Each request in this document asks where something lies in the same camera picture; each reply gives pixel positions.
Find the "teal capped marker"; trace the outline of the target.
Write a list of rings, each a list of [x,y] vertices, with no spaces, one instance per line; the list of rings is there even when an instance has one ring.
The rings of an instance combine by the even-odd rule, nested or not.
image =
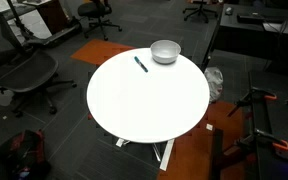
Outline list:
[[[136,63],[144,70],[144,72],[148,72],[148,69],[145,67],[145,65],[139,60],[137,56],[134,57],[134,60]]]

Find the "white ceramic bowl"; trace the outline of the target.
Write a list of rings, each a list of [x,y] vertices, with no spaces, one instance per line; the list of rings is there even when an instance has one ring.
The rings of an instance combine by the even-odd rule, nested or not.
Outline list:
[[[181,47],[171,40],[158,40],[151,44],[150,50],[154,61],[160,64],[171,64],[177,60]]]

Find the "round white table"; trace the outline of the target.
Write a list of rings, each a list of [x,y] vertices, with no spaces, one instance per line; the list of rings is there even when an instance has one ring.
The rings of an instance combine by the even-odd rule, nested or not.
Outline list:
[[[148,69],[144,70],[134,57]],[[194,128],[209,105],[209,86],[202,71],[180,55],[168,65],[156,63],[148,48],[119,53],[105,61],[92,75],[86,93],[95,121],[116,138],[157,146],[160,169],[166,170],[176,138]]]

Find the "white plastic bag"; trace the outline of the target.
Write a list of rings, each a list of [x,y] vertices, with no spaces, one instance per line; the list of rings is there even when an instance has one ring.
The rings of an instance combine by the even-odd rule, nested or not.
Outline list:
[[[210,90],[209,102],[213,103],[217,101],[222,94],[224,82],[223,75],[220,69],[217,67],[208,67],[205,70],[204,75]]]

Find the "black swivel chair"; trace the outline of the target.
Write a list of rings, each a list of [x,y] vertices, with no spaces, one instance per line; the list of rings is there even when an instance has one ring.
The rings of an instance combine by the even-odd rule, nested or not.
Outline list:
[[[116,27],[119,32],[122,31],[120,25],[113,24],[109,19],[103,20],[103,17],[112,13],[112,7],[109,4],[108,0],[89,0],[86,3],[83,3],[78,7],[78,15],[81,17],[87,17],[88,19],[96,19],[96,22],[90,22],[89,27],[83,31],[85,38],[89,37],[89,33],[96,29],[100,28],[103,39],[108,40],[106,31],[104,29],[107,27]]]

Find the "black chair base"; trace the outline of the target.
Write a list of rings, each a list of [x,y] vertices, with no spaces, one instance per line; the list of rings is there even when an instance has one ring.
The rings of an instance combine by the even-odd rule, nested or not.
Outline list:
[[[207,12],[213,13],[214,17],[218,17],[218,12],[216,10],[210,10],[210,9],[205,9],[204,6],[209,4],[210,0],[189,0],[190,3],[192,4],[199,4],[199,7],[193,8],[193,7],[188,7],[185,8],[182,13],[185,14],[187,11],[189,11],[189,14],[184,17],[184,20],[187,21],[189,17],[191,17],[194,14],[197,14],[198,16],[202,16],[203,20],[205,23],[209,22],[209,18],[207,16]]]

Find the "black treadmill base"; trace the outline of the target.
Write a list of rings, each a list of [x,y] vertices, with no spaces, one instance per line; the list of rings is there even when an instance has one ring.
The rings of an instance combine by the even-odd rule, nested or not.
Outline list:
[[[11,30],[17,28],[18,33],[14,32],[14,35],[22,45],[56,46],[58,43],[82,31],[82,25],[79,20],[75,16],[69,17],[65,14],[68,19],[68,26],[64,30],[52,34],[34,6],[24,4],[24,0],[5,1],[11,12],[7,22],[14,23],[14,26],[11,26]]]

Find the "grey computer mouse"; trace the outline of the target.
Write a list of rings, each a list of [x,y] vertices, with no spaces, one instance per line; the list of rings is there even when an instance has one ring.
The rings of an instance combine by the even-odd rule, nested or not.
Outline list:
[[[233,14],[233,11],[234,11],[234,9],[233,9],[232,7],[228,7],[228,8],[226,8],[226,10],[225,10],[225,14],[228,15],[228,16],[230,16],[230,15]]]

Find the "black keyboard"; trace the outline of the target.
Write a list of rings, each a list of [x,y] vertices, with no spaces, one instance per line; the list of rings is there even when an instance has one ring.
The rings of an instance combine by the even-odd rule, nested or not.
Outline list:
[[[238,14],[237,21],[239,23],[246,23],[246,24],[259,24],[262,23],[265,18],[257,13],[252,14]]]

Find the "dark wooden cabinet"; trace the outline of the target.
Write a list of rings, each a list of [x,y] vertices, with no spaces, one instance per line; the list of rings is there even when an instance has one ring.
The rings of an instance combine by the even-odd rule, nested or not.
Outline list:
[[[24,0],[24,4],[34,6],[52,34],[64,30],[68,19],[59,0]]]

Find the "black workbench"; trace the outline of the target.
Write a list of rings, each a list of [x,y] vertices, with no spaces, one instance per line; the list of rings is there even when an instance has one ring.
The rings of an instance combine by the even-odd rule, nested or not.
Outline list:
[[[251,109],[250,127],[247,134],[242,137],[257,128],[288,142],[288,77],[251,71],[248,74],[248,81],[248,91],[252,87],[265,89],[275,93],[277,99],[264,100],[256,95],[257,100],[247,106]],[[238,139],[219,150],[213,157],[212,173],[215,179],[220,177],[222,170],[251,159],[255,164],[256,180],[288,180],[288,151],[277,150],[263,140],[257,140],[250,146],[237,145]]]

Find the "red and black backpack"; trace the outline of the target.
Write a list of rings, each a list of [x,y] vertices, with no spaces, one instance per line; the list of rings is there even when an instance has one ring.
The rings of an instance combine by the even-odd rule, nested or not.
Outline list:
[[[46,180],[51,170],[41,130],[25,130],[12,136],[0,146],[0,156],[11,180]]]

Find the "black mesh office chair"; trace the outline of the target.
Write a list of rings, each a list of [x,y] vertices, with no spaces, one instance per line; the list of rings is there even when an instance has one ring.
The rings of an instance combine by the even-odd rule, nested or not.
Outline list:
[[[58,67],[59,62],[46,52],[23,46],[0,12],[0,92],[12,91],[13,100],[21,100],[12,110],[16,117],[23,115],[23,106],[36,93],[45,97],[50,114],[57,112],[48,88],[60,84],[77,86],[73,80],[53,81]]]

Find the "black desk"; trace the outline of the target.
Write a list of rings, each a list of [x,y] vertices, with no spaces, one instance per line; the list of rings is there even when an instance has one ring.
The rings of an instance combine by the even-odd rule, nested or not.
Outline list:
[[[228,16],[225,10],[234,9]],[[257,13],[265,18],[259,24],[237,21],[238,14]],[[288,10],[224,4],[211,42],[201,63],[205,69],[214,50],[267,59],[288,68]]]

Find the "orange handled bar clamp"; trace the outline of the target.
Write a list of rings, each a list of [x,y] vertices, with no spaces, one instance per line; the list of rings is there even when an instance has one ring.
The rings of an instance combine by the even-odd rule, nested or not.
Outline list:
[[[288,151],[288,142],[286,140],[275,137],[273,134],[255,128],[250,134],[245,137],[239,138],[236,141],[237,145],[250,146],[257,140],[269,142],[275,149],[281,151]]]
[[[257,100],[256,95],[259,99],[264,100],[276,100],[277,95],[265,89],[252,87],[241,99],[235,102],[235,107],[227,114],[231,117],[240,107],[249,106]]]

